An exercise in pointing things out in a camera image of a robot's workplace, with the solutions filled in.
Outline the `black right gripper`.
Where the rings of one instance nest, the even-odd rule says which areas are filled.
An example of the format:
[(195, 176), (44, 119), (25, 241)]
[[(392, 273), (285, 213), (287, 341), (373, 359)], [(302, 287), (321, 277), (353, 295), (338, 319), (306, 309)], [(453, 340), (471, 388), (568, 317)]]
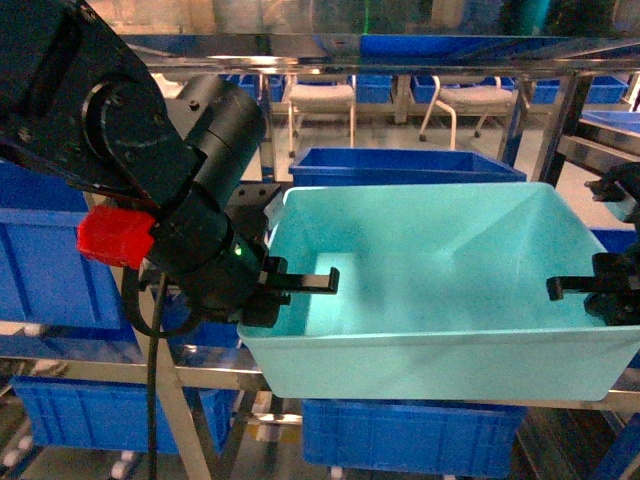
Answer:
[[(566, 294), (589, 293), (585, 311), (607, 326), (639, 325), (639, 255), (598, 253), (592, 258), (595, 277), (557, 276), (546, 280), (551, 301)], [(598, 291), (599, 282), (602, 291)]]

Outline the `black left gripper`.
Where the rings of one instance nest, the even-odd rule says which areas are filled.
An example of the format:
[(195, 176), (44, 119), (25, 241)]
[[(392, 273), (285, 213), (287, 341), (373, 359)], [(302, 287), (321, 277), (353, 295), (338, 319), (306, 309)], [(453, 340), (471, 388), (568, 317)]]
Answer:
[(260, 281), (241, 311), (240, 324), (248, 327), (273, 328), (282, 306), (289, 306), (291, 295), (336, 294), (340, 272), (331, 267), (327, 275), (289, 274), (288, 262), (282, 257), (267, 256)]

